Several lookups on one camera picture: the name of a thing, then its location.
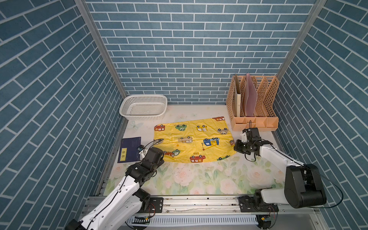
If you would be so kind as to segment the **dark blue book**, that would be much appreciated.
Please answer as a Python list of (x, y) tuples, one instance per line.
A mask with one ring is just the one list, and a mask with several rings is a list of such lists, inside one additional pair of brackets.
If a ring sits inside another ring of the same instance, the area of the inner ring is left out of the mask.
[(118, 151), (118, 163), (138, 162), (140, 160), (139, 146), (141, 137), (123, 138)]

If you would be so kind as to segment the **white perforated plastic basket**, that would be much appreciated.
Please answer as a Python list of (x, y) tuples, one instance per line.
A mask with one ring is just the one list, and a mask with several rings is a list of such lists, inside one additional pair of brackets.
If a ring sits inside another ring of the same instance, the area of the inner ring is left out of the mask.
[(119, 113), (131, 121), (156, 121), (164, 118), (167, 105), (164, 95), (136, 94), (123, 100)]

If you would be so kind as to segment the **beige folder in organizer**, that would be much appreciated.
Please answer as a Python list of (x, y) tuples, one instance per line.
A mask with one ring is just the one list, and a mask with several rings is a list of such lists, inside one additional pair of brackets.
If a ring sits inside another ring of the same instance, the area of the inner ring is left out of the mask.
[(240, 82), (238, 76), (234, 76), (234, 112), (236, 117), (241, 116), (241, 90), (240, 90)]

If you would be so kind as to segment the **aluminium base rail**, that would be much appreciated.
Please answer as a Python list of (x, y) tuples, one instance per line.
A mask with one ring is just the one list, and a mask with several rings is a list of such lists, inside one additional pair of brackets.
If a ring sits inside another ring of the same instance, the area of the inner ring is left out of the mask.
[(217, 215), (217, 214), (319, 214), (311, 208), (294, 209), (289, 205), (278, 204), (278, 210), (270, 207), (260, 212), (249, 204), (241, 205), (239, 195), (165, 195), (152, 196), (150, 203), (156, 207), (157, 215)]

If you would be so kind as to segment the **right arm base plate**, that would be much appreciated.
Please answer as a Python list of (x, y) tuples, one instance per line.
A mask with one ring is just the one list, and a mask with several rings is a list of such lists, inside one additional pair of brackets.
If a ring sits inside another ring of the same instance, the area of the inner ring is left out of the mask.
[(241, 212), (279, 212), (279, 208), (275, 204), (268, 204), (255, 194), (255, 196), (241, 196), (238, 198)]

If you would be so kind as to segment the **yellow cartoon car pillowcase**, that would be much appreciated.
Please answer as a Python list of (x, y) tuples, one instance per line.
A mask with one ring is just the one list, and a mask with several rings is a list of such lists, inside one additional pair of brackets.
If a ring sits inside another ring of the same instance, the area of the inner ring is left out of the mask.
[(235, 154), (234, 139), (225, 117), (158, 124), (154, 127), (156, 145), (165, 162), (210, 163)]

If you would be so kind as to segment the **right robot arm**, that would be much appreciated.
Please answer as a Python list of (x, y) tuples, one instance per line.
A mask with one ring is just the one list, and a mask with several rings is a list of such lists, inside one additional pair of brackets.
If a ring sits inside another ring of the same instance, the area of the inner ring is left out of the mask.
[(244, 156), (253, 154), (268, 160), (284, 176), (285, 183), (281, 189), (262, 188), (256, 190), (253, 197), (242, 196), (242, 203), (249, 210), (267, 211), (276, 208), (277, 204), (289, 205), (295, 209), (326, 204), (327, 196), (318, 167), (297, 161), (279, 151), (272, 142), (261, 138), (257, 128), (244, 129), (234, 150)]

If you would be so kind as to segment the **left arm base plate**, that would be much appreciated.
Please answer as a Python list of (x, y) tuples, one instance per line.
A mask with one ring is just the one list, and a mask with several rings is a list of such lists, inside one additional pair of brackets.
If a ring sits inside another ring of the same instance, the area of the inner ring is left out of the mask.
[(162, 213), (163, 197), (151, 197), (149, 201), (144, 201), (138, 213)]

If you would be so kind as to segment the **pink folder in organizer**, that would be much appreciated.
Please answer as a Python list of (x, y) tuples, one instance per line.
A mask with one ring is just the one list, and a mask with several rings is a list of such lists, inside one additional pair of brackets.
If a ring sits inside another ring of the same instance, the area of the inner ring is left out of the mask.
[(249, 73), (246, 75), (246, 83), (247, 85), (245, 95), (247, 100), (245, 106), (245, 114), (247, 117), (253, 117), (257, 102), (257, 90)]

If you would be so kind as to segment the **orange plastic file organizer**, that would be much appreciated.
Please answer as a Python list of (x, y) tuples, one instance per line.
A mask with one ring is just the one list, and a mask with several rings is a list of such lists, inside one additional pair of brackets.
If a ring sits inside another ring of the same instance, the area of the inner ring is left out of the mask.
[(252, 81), (257, 90), (257, 102), (253, 117), (245, 114), (246, 106), (246, 75), (238, 76), (241, 90), (241, 116), (236, 117), (234, 112), (234, 76), (232, 77), (228, 91), (226, 105), (234, 131), (241, 131), (245, 128), (258, 128), (259, 131), (275, 131), (278, 129), (279, 119), (273, 109), (273, 103), (279, 87), (279, 80), (276, 76), (252, 76)]

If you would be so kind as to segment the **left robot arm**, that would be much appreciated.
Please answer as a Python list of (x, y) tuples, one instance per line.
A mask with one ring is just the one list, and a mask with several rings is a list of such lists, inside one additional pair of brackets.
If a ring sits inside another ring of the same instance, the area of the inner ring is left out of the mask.
[(139, 153), (140, 162), (128, 167), (118, 186), (81, 220), (72, 219), (66, 230), (117, 230), (131, 216), (149, 207), (150, 194), (141, 187), (164, 163), (164, 152), (154, 147), (163, 139), (145, 146)]

